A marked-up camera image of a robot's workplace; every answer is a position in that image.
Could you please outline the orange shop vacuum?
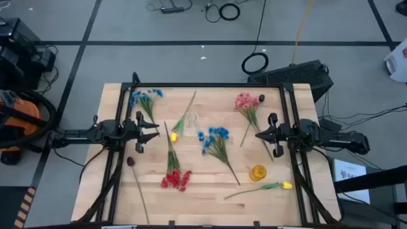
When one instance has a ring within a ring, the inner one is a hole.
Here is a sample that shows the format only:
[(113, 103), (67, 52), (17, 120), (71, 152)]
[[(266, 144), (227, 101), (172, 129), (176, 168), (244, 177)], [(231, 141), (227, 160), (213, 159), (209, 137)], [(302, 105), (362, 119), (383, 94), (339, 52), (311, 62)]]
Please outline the orange shop vacuum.
[(0, 90), (0, 143), (17, 142), (16, 145), (0, 146), (0, 162), (16, 165), (24, 150), (41, 153), (41, 147), (29, 142), (19, 142), (24, 137), (35, 134), (41, 122), (37, 105), (20, 98), (11, 90)]

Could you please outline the small blue flower bunch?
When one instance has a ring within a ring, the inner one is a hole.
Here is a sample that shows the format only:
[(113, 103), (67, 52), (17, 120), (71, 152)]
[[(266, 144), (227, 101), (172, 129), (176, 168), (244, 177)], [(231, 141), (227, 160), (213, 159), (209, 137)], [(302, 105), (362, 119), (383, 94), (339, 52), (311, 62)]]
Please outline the small blue flower bunch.
[(143, 91), (134, 91), (130, 94), (130, 107), (139, 104), (145, 113), (149, 116), (152, 123), (155, 123), (153, 118), (153, 106), (157, 97), (163, 97), (163, 92), (160, 89), (153, 88)]

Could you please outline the clear glass vase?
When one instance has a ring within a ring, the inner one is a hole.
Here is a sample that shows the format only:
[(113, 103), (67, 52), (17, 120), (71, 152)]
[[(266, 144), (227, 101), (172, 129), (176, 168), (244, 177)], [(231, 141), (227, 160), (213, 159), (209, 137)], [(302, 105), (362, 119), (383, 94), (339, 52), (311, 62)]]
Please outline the clear glass vase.
[(198, 124), (198, 115), (194, 112), (188, 112), (185, 116), (185, 130), (190, 134), (194, 135), (195, 137), (198, 135), (200, 131), (200, 127)]

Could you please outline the black equipment stack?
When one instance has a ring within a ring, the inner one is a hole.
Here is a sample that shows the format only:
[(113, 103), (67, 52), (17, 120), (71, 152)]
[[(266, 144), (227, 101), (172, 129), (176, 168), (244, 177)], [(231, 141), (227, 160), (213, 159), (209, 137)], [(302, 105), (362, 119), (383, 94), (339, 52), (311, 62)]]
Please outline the black equipment stack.
[(56, 54), (20, 18), (0, 17), (0, 84), (35, 90)]

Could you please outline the black metal beam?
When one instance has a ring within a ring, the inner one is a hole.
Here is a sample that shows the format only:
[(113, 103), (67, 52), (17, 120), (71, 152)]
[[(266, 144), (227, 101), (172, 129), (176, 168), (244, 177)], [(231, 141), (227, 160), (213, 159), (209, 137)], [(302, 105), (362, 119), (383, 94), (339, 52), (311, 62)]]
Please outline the black metal beam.
[(335, 191), (368, 190), (407, 182), (407, 165), (335, 182)]

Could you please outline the hazard striped floor mat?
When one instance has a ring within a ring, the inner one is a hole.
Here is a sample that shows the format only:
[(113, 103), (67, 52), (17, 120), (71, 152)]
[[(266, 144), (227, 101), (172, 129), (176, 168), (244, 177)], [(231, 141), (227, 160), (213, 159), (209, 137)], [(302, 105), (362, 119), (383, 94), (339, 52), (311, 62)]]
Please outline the hazard striped floor mat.
[(0, 229), (23, 229), (35, 194), (30, 186), (0, 186)]

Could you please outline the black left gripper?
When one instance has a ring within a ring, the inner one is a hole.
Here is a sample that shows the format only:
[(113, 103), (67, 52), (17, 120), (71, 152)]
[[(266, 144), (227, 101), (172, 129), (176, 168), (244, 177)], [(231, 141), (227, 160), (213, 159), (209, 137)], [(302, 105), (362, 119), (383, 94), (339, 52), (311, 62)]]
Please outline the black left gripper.
[(126, 119), (123, 122), (123, 129), (124, 129), (124, 134), (123, 134), (123, 141), (127, 142), (130, 140), (136, 140), (135, 144), (135, 150), (138, 153), (143, 153), (144, 148), (142, 144), (146, 144), (148, 141), (150, 141), (152, 138), (159, 136), (159, 132), (154, 132), (150, 134), (142, 134), (142, 128), (157, 128), (159, 125), (155, 123), (148, 123), (146, 121), (143, 121), (143, 115), (140, 111), (136, 112), (136, 121), (129, 119)]

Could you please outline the large blue flower bunch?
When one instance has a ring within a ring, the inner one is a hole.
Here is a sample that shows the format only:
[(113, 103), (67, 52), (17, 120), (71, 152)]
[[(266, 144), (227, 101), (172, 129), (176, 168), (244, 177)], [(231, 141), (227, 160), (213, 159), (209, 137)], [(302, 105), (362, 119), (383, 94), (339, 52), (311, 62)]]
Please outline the large blue flower bunch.
[(238, 185), (238, 180), (228, 158), (226, 141), (229, 139), (229, 131), (225, 127), (209, 127), (208, 135), (203, 131), (198, 131), (198, 140), (202, 144), (202, 154), (211, 155), (225, 164), (233, 174)]

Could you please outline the yellow artificial tulip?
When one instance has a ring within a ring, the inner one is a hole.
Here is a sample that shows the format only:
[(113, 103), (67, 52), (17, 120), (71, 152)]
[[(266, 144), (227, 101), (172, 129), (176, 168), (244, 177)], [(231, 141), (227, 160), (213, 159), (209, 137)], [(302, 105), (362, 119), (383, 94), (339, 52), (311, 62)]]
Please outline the yellow artificial tulip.
[(250, 193), (254, 191), (260, 191), (260, 190), (271, 190), (274, 188), (282, 188), (284, 190), (290, 190), (293, 188), (293, 185), (290, 182), (284, 181), (282, 183), (272, 183), (272, 184), (265, 184), (263, 186), (260, 186), (259, 188), (251, 189), (251, 190), (245, 190), (245, 191), (240, 191), (231, 195), (226, 196), (224, 199), (227, 200), (229, 198), (232, 198), (236, 195), (241, 195), (245, 193)]
[(183, 132), (184, 132), (184, 119), (185, 119), (186, 114), (189, 111), (189, 109), (190, 109), (190, 107), (191, 107), (191, 105), (193, 103), (193, 100), (195, 98), (196, 93), (197, 92), (194, 92), (194, 94), (193, 94), (192, 98), (190, 99), (189, 104), (188, 104), (186, 110), (184, 111), (182, 117), (180, 117), (178, 122), (172, 127), (172, 133), (171, 133), (171, 136), (170, 136), (170, 140), (172, 142), (176, 142), (178, 140), (178, 138), (183, 135)]

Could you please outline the white printed box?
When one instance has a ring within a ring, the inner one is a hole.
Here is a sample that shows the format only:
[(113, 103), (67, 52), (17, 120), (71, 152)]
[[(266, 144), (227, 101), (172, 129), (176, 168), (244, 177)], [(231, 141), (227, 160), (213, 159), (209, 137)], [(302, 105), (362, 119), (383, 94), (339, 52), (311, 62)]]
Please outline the white printed box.
[[(366, 175), (367, 172), (365, 166), (334, 159), (333, 174), (334, 182), (338, 182)], [(367, 204), (370, 204), (369, 190), (359, 190), (359, 191), (350, 191), (346, 193), (339, 193), (338, 198), (342, 200), (349, 200), (359, 203), (366, 202)]]

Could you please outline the white plastic bin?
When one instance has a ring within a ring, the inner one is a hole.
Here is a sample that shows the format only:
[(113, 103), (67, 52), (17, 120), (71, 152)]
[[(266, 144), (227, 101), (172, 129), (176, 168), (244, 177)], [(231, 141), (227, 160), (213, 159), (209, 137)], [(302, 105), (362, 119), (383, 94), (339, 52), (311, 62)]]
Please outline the white plastic bin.
[(384, 64), (392, 80), (407, 83), (407, 45), (397, 46), (385, 57)]

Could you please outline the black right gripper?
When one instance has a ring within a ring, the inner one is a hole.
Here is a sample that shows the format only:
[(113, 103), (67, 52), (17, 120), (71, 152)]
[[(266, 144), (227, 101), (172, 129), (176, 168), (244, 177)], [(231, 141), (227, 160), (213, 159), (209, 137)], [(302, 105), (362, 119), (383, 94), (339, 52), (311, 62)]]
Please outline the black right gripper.
[(288, 150), (295, 155), (296, 150), (294, 148), (293, 140), (298, 125), (296, 123), (293, 125), (288, 123), (277, 125), (277, 121), (277, 114), (271, 113), (268, 117), (268, 123), (270, 126), (266, 130), (258, 132), (255, 136), (266, 142), (272, 142), (275, 145), (275, 149), (273, 150), (275, 158), (281, 157), (284, 154), (283, 147), (280, 145), (281, 141), (287, 142)]

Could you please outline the red flower bunch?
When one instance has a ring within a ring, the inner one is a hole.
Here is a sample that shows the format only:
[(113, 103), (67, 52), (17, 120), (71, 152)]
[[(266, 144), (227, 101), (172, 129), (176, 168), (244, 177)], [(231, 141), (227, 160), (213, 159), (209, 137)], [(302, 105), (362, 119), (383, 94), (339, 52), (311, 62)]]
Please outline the red flower bunch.
[(184, 172), (181, 170), (181, 164), (172, 144), (167, 124), (164, 123), (164, 125), (169, 149), (167, 152), (167, 171), (161, 181), (160, 186), (162, 188), (169, 188), (172, 186), (174, 189), (177, 189), (180, 192), (185, 192), (193, 172), (191, 170), (186, 170)]

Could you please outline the black metal table frame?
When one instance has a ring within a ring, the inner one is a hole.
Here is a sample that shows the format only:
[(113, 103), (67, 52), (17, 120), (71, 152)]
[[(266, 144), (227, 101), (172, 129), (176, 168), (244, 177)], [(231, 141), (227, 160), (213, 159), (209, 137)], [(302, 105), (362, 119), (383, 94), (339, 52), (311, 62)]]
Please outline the black metal table frame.
[[(104, 219), (117, 225), (149, 223), (163, 228), (173, 221), (177, 226), (300, 226), (301, 214), (307, 223), (323, 222), (316, 207), (304, 195), (297, 197), (295, 189), (260, 190), (261, 184), (294, 181), (293, 164), (288, 150), (279, 158), (270, 158), (273, 146), (263, 144), (247, 130), (247, 121), (235, 110), (239, 93), (263, 94), (265, 103), (258, 111), (262, 128), (268, 127), (269, 114), (275, 113), (279, 122), (295, 118), (316, 120), (317, 112), (310, 86), (295, 84), (292, 91), (281, 93), (278, 88), (245, 83), (209, 84), (181, 83), (163, 88), (163, 99), (155, 106), (160, 136), (150, 140), (144, 153), (135, 150), (134, 142), (125, 147), (125, 155), (135, 158), (135, 168), (124, 165), (121, 170), (118, 194), (107, 197)], [(226, 144), (230, 165), (213, 156), (204, 156), (195, 133), (189, 124), (176, 142), (181, 167), (192, 172), (184, 192), (162, 188), (167, 161), (166, 134), (186, 107), (197, 116), (197, 127), (226, 127), (230, 138)], [(250, 169), (263, 165), (267, 175), (254, 182)]]

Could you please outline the amber glass vase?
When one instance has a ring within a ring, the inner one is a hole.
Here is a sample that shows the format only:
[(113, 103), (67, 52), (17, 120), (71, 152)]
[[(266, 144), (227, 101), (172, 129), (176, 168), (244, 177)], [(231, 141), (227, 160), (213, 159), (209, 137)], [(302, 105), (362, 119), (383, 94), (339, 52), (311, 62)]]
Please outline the amber glass vase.
[(260, 181), (264, 179), (267, 175), (267, 170), (263, 165), (255, 165), (249, 173), (250, 179), (252, 181)]

